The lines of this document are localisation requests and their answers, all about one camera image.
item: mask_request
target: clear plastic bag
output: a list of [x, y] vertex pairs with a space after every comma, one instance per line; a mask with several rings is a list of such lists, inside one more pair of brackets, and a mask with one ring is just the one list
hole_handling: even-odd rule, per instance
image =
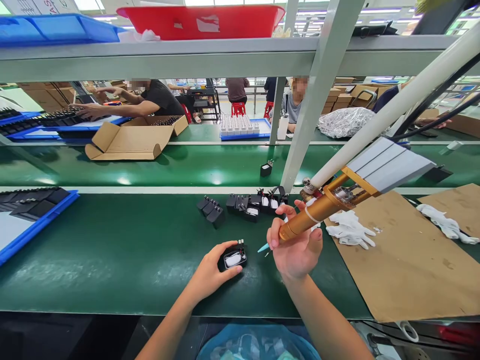
[[351, 138], [375, 113], [364, 107], [347, 107], [320, 116], [318, 128], [330, 138]]

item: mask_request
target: red chair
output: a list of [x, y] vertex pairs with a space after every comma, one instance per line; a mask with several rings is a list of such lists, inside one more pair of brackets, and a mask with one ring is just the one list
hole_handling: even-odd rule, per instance
[[272, 110], [274, 107], [274, 103], [271, 101], [267, 101], [265, 105], [265, 112], [263, 113], [263, 117], [265, 119], [269, 118], [270, 110]]
[[239, 115], [245, 115], [247, 111], [245, 110], [245, 103], [244, 102], [232, 102], [231, 103], [231, 117], [233, 118], [234, 115], [238, 118]]
[[188, 123], [191, 124], [192, 123], [192, 115], [190, 114], [190, 112], [187, 109], [187, 107], [185, 106], [185, 104], [180, 104], [180, 105], [183, 108], [183, 111], [185, 111], [185, 116], [186, 116], [186, 119], [188, 120]]

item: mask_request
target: black shirt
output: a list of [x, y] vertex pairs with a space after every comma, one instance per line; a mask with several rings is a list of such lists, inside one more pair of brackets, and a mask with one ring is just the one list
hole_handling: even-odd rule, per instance
[[373, 106], [372, 111], [376, 114], [383, 108], [387, 103], [392, 100], [397, 94], [399, 93], [399, 87], [393, 86], [385, 91], [376, 101], [375, 105]]
[[160, 80], [150, 80], [150, 88], [142, 92], [140, 96], [160, 107], [158, 111], [155, 111], [155, 115], [185, 115], [182, 105]]
[[276, 77], [267, 77], [263, 88], [266, 91], [266, 100], [273, 103], [275, 101], [275, 88], [277, 87]]

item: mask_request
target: gray shirt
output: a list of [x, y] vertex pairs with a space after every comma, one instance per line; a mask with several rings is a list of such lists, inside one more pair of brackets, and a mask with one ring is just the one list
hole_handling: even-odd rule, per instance
[[300, 109], [302, 107], [302, 102], [298, 105], [294, 104], [294, 96], [291, 92], [288, 94], [283, 94], [283, 99], [281, 100], [281, 112], [288, 114], [288, 123], [296, 124], [299, 119]]

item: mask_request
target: tray of white bottles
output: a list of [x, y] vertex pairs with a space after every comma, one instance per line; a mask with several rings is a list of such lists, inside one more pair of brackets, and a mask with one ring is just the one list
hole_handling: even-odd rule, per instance
[[222, 114], [220, 119], [222, 141], [270, 137], [271, 125], [265, 118], [250, 119], [246, 115], [231, 117]]

